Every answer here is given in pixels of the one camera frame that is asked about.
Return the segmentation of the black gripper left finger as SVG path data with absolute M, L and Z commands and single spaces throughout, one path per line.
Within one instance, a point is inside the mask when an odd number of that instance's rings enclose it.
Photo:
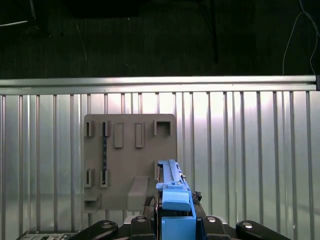
M 101 220 L 77 233 L 76 240 L 156 240 L 155 198 L 148 196 L 142 215 L 126 218 L 119 226 L 111 220 Z

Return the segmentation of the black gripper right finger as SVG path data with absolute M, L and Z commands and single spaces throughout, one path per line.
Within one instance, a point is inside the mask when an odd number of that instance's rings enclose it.
M 201 206 L 202 195 L 198 191 L 192 193 L 196 213 L 197 240 L 287 240 L 276 231 L 252 220 L 238 222 L 235 227 L 228 225 L 223 219 L 206 215 Z

